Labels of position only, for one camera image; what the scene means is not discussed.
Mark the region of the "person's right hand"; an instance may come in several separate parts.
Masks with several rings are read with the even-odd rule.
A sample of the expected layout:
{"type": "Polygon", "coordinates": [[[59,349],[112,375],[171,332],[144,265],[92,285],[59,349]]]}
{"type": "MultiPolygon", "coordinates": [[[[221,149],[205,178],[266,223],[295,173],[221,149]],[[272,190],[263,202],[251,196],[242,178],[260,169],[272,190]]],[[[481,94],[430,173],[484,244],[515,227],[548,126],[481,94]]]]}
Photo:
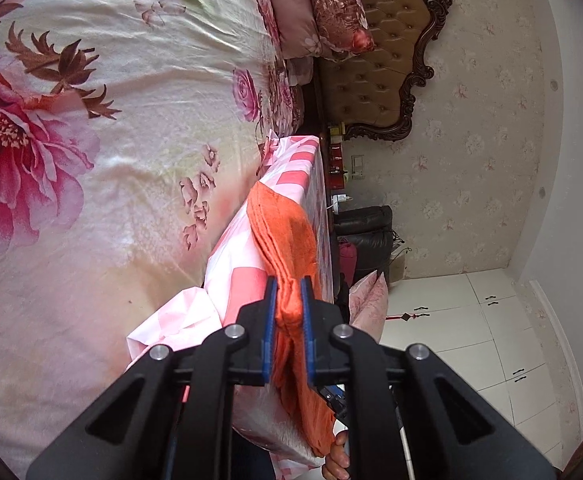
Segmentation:
{"type": "Polygon", "coordinates": [[[342,430],[335,437],[331,444],[329,453],[325,456],[325,463],[322,466],[322,476],[325,480],[349,480],[350,466],[349,454],[346,451],[348,443],[348,431],[342,430]]]}

